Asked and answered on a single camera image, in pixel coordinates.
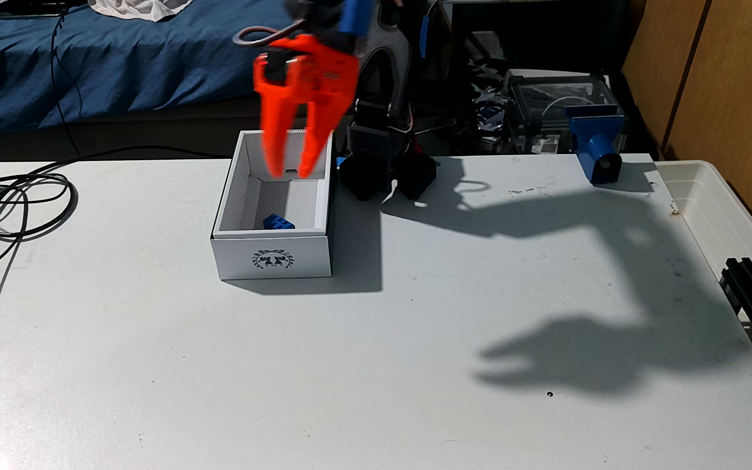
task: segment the wooden cabinet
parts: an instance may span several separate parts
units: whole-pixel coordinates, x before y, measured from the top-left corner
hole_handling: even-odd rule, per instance
[[[663,144],[705,0],[648,0],[622,72],[649,133]]]
[[[715,165],[752,211],[752,0],[710,4],[665,150]]]

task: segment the white box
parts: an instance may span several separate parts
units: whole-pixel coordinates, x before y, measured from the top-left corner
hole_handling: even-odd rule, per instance
[[[289,131],[281,178],[266,168],[263,132],[240,132],[211,234],[220,279],[332,276],[327,238],[332,136],[312,175],[300,179],[304,132]],[[265,230],[262,221],[272,213],[295,228]]]

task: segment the orange 3d printed part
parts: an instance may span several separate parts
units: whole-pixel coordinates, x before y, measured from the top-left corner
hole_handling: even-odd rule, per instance
[[[310,34],[283,37],[269,44],[296,51],[285,65],[285,83],[266,79],[267,54],[254,61],[254,90],[260,94],[260,123],[266,165],[272,176],[283,175],[283,151],[298,105],[307,103],[307,136],[298,176],[312,173],[330,132],[339,124],[356,94],[359,60],[325,46]]]

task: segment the blue bedsheet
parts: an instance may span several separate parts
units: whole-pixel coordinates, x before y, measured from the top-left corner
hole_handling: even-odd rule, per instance
[[[67,121],[222,100],[252,91],[252,60],[232,36],[254,24],[291,22],[282,0],[195,0],[169,21],[96,13],[65,17],[54,65]],[[57,18],[0,20],[0,132],[60,124],[51,87],[51,33]]]

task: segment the blue lego brick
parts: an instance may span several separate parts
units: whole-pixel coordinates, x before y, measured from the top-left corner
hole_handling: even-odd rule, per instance
[[[279,230],[284,228],[295,228],[295,226],[285,218],[282,218],[277,214],[272,214],[263,219],[263,228],[266,230]]]

